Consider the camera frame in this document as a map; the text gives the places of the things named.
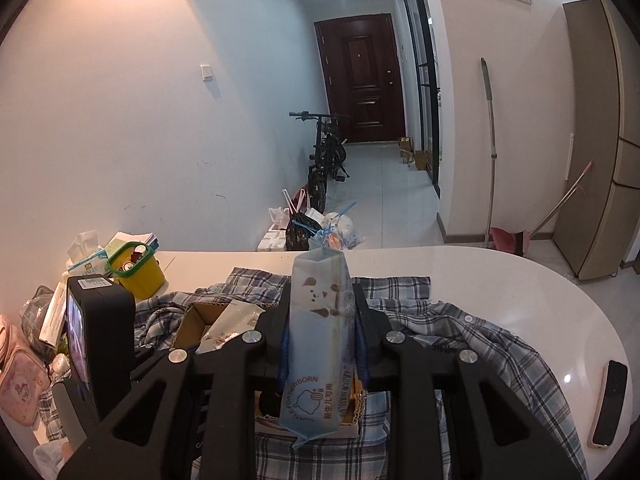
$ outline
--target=tile floor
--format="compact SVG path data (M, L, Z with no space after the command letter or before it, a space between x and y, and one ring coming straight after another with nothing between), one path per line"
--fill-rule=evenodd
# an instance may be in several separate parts
M398 146L347 146L345 182L331 181L326 210L356 201L349 211L356 229L367 239L357 248L392 248L443 244L436 222L439 200L425 171L402 163ZM620 270L615 278L576 282L568 263L552 240L531 243L527 258L575 282L609 318L625 347L635 379L634 419L640 415L640 276Z

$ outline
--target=light switch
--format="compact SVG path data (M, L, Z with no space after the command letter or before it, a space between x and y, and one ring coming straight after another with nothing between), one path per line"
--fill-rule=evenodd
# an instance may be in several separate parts
M211 65L201 65L200 70L202 71L203 81L211 81L213 79L213 70Z

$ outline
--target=small cardboard box on floor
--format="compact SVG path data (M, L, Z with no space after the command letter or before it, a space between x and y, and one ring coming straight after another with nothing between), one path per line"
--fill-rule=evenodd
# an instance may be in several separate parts
M226 309L226 303L193 303L187 309L178 332L175 335L174 348L187 349L200 343L202 336ZM351 397L349 407L340 428L327 438L355 438L358 436L360 417L364 409L365 392L362 383L357 378L351 384ZM284 430L279 424L279 419L263 415L258 407L260 392L255 393L255 431L257 433L272 434L276 436L295 437L290 431Z

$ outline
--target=black phone screen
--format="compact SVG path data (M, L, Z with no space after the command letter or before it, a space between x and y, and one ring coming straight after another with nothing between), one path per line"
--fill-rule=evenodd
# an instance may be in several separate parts
M610 446L616 436L622 404L625 400L626 366L617 361L609 361L607 384L602 398L602 407L596 429L593 432L593 443Z

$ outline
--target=yellow and green container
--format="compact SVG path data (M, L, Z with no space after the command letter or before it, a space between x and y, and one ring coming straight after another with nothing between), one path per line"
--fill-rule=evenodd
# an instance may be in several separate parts
M136 247L146 247L145 253L130 269L123 266L131 261L131 255ZM109 258L108 267L124 288L131 292L137 300L148 300L164 283L164 274L160 264L154 258L156 252L147 244L128 242Z

